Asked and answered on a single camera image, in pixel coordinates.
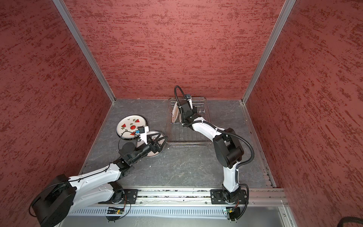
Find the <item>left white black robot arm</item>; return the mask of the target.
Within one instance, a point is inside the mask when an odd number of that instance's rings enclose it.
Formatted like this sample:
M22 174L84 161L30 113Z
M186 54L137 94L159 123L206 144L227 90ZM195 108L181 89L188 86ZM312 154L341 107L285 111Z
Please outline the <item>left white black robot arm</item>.
M137 146L128 142L119 149L119 158L106 167L67 177L56 176L31 202L28 212L37 218L40 226L54 227L70 213L90 205L123 199L123 187L118 181L127 176L134 164L150 152L160 153L167 145L168 137L160 132L142 134Z

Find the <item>left aluminium corner post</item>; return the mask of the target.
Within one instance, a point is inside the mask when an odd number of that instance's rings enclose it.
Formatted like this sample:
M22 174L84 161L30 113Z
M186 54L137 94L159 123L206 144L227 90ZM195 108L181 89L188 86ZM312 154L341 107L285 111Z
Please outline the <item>left aluminium corner post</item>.
M100 67L98 66L94 56L92 55L86 41L84 40L80 30L78 29L74 19L72 18L66 4L64 1L61 0L53 0L58 12L60 13L62 19L66 23L68 29L70 30L72 36L76 40L80 50L82 51L83 55L85 56L86 60L88 61L90 67L92 68L93 72L95 73L97 79L99 80L102 88L108 95L112 105L115 104L117 98L114 95L110 85L106 81L104 74L102 73Z

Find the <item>orange sunburst white plate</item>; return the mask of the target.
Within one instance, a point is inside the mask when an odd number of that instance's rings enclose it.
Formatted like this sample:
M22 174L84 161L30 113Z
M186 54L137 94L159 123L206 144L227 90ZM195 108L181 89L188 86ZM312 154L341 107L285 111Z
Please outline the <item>orange sunburst white plate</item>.
M172 120L171 122L174 124L179 119L179 107L177 102L174 104L173 110L172 110Z

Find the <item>patterned white plate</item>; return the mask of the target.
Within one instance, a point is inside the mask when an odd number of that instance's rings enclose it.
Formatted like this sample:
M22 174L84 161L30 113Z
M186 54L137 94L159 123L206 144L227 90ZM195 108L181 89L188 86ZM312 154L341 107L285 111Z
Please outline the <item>patterned white plate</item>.
M148 131L140 134L136 142L136 148L147 151L146 157L156 157L167 147L168 137L160 131Z

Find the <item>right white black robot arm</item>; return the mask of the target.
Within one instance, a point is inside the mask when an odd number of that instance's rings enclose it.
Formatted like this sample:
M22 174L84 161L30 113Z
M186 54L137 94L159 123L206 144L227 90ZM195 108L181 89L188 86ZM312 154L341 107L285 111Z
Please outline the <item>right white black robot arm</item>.
M244 150L238 138L233 136L234 130L223 129L206 121L195 107L191 107L190 101L177 101L175 108L174 112L179 113L184 127L199 132L213 142L216 158L224 169L222 198L229 204L235 203L241 193L236 167L242 160Z

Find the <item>aluminium corner post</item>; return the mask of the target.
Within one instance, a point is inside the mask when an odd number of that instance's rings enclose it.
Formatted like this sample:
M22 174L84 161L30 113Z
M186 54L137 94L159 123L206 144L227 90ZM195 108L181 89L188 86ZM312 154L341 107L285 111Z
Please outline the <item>aluminium corner post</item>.
M244 105L247 104L247 101L248 101L248 99L249 99L249 97L250 97L250 95L252 93L252 90L253 90L254 86L256 85L256 83L257 83L257 80L258 80L258 78L259 78L259 76L260 76L260 74L261 74L261 72L262 72L262 70L263 70L263 68L264 68L264 66L265 66L265 64L266 64L266 62L267 62L267 60L268 60L274 46L275 46L275 44L276 44L276 41L278 40L278 37L279 37L279 35L280 35L280 33L281 33L285 23L286 23L291 11L292 11L293 6L295 5L295 3L296 3L296 0L286 0L284 2L283 7L281 9L281 12L280 12L280 14L279 14L279 16L278 16L278 18L276 20L276 23L275 23L275 25L273 27L273 30L272 30L272 32L271 32L271 34L270 34L270 36L268 38L268 41L266 43L266 46L265 46L265 48L263 50L261 58L260 58L257 66L256 66L256 69L255 69L253 75L252 75L251 81L250 81L250 83L249 83L249 85L248 85L248 87L247 87L247 89L245 91L245 94L244 94L243 98L242 98L242 103Z
M80 50L82 51L83 55L85 56L86 60L88 61L90 67L92 68L93 72L95 73L97 79L99 80L102 88L108 95L112 105L115 104L117 98L114 95L110 85L106 81L104 74L102 73L100 67L98 66L94 56L92 55L86 41L84 40L80 30L78 29L74 19L72 18L66 4L64 1L61 0L53 0L58 12L60 13L62 19L66 23L68 29L70 30L72 36L76 40Z

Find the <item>watermelon plate blue rim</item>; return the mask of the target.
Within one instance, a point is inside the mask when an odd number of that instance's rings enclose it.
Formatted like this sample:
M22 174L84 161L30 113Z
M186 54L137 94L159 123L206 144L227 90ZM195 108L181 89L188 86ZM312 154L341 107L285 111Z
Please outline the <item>watermelon plate blue rim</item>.
M131 127L132 125L147 126L147 121L141 115L130 115L130 116L127 116L127 117L121 119L119 121L119 123L117 124L116 129L118 127L122 126L123 124L126 124L127 127Z

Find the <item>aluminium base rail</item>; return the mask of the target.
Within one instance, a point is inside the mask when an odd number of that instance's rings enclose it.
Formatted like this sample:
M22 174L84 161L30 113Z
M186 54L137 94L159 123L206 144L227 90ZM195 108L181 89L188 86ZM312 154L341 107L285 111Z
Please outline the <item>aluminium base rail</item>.
M126 187L138 189L135 206L232 206L231 204L212 204L211 188L171 188L171 187ZM289 206L285 192L281 188L250 188L248 205L252 207Z

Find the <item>small circuit board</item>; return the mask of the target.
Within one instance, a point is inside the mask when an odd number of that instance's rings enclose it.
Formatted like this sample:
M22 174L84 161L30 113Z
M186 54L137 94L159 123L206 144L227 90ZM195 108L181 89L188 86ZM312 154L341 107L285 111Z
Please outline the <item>small circuit board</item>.
M228 220L231 221L237 220L240 217L240 214L241 214L241 209L239 207L225 209L225 215Z
M124 211L125 208L108 207L107 215L122 215Z

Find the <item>right aluminium corner post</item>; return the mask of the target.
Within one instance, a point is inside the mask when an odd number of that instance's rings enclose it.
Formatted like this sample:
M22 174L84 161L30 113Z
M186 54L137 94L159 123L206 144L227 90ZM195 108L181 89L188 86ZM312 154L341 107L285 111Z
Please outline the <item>right aluminium corner post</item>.
M280 14L279 14L279 16L278 16L278 18L276 20L276 23L275 23L275 25L273 27L273 30L272 30L272 32L271 32L271 34L270 34L270 36L268 38L268 41L266 43L266 46L265 46L265 48L263 50L261 58L260 58L257 66L256 66L256 69L255 69L253 75L252 75L251 81L250 81L250 83L249 83L249 85L248 85L248 87L247 87L247 89L245 91L245 94L244 94L243 98L242 98L242 103L244 105L247 104L247 101L248 101L248 99L249 99L249 97L250 97L250 95L252 93L252 90L253 90L254 86L256 85L256 83L257 83L257 80L258 80L258 78L259 78L259 76L260 76L260 74L261 74L261 72L262 72L262 70L263 70L263 68L264 68L264 66L265 66L265 64L266 64L266 62L267 62L267 60L268 60L274 46L275 46L275 44L276 44L276 41L278 40L278 37L279 37L279 35L280 35L280 33L281 33L285 23L286 23L291 11L292 11L293 6L295 5L295 3L296 3L296 0L286 0L284 2L283 7L281 9L281 12L280 12Z

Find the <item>white plate red black characters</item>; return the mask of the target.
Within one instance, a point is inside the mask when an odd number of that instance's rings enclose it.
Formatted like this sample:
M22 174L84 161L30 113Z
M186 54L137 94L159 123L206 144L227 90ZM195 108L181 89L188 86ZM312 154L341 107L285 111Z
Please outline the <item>white plate red black characters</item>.
M161 151L161 152L156 152L156 153L154 153L154 152L149 152L148 154L147 154L147 158L153 158L153 157L156 157L156 156L158 156L158 155L160 155L160 154L162 154L163 152Z

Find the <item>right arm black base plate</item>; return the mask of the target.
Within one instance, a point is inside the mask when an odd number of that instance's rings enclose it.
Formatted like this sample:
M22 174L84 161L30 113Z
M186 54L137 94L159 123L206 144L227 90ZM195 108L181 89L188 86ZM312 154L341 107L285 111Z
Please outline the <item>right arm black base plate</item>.
M212 204L246 204L247 192L246 190L236 190L229 192L227 189L212 189L210 190Z

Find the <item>right small circuit board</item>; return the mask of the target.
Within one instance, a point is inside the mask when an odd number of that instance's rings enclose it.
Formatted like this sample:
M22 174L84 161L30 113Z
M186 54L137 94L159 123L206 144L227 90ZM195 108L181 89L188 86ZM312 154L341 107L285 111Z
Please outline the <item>right small circuit board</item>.
M240 217L240 214L241 214L241 209L239 207L225 209L225 215L228 220L231 221L237 220Z

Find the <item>left small circuit board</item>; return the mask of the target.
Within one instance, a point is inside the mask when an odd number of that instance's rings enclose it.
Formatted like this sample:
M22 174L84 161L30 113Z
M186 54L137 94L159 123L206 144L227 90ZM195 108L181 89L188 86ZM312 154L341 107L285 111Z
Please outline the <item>left small circuit board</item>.
M122 215L124 211L125 208L108 207L107 215Z

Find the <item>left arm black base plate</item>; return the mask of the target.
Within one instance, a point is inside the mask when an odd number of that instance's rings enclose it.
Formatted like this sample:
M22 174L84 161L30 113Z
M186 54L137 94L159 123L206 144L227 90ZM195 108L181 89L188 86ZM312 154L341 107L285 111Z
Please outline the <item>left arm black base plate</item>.
M137 196L138 196L138 189L121 189L116 191L110 199L112 204L126 204L130 202L131 204L135 204Z

